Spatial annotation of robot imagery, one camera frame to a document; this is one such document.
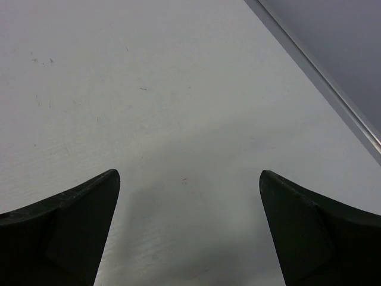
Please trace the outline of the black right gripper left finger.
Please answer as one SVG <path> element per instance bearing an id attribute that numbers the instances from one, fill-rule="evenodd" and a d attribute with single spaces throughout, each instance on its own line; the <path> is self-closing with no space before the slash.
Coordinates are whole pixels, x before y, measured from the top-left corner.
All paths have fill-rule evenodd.
<path id="1" fill-rule="evenodd" d="M 93 285 L 119 191 L 110 169 L 1 214 L 1 285 Z"/>

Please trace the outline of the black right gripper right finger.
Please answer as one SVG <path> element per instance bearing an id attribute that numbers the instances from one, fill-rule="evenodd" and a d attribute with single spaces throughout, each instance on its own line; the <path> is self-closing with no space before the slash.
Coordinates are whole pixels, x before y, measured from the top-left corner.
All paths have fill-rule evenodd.
<path id="1" fill-rule="evenodd" d="M 286 285 L 380 285 L 380 216 L 264 170 L 260 196 Z"/>

